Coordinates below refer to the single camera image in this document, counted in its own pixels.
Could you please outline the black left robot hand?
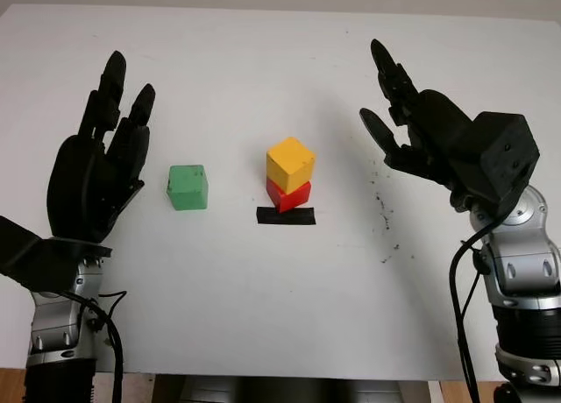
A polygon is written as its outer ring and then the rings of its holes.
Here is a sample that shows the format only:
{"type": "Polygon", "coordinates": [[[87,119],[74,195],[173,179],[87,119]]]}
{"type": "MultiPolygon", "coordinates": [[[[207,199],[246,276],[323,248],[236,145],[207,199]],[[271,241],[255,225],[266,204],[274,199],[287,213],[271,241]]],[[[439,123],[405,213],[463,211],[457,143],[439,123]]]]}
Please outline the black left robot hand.
{"type": "Polygon", "coordinates": [[[92,90],[79,130],[60,146],[47,189],[47,214],[56,237],[100,244],[144,186],[140,173],[150,141],[155,89],[147,83],[120,116],[126,61],[115,51],[92,90]]]}

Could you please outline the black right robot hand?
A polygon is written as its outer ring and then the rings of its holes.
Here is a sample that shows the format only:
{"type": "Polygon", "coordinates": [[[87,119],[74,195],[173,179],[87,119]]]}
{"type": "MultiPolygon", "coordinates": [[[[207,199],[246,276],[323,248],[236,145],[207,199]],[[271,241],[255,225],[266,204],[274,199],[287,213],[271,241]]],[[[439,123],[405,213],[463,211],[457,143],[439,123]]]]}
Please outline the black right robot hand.
{"type": "Polygon", "coordinates": [[[457,212],[470,210],[474,198],[452,167],[451,147],[472,121],[442,93],[417,90],[402,64],[395,62],[377,39],[372,40],[370,48],[380,88],[390,103],[390,117],[396,126],[407,128],[409,138],[407,145],[398,145],[381,118],[362,108],[360,118],[385,153],[384,163],[396,171],[446,187],[451,191],[451,206],[457,212]]]}

